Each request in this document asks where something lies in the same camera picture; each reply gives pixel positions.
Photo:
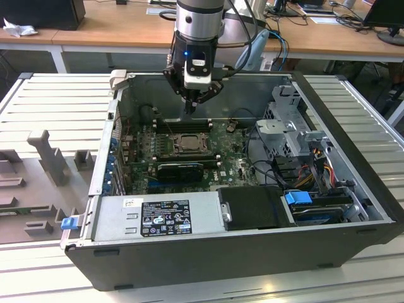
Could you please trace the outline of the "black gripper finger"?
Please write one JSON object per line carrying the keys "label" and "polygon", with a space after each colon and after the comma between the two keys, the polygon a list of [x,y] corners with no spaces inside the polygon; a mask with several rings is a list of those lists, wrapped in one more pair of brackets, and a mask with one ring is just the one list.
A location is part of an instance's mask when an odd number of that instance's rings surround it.
{"label": "black gripper finger", "polygon": [[186,114],[193,113],[193,91],[186,88],[184,84],[183,70],[175,67],[166,67],[163,70],[163,75],[168,81],[176,95],[180,95],[185,102],[184,112]]}
{"label": "black gripper finger", "polygon": [[214,81],[205,92],[199,92],[191,102],[191,113],[193,114],[199,104],[203,104],[217,96],[223,89],[221,81]]}

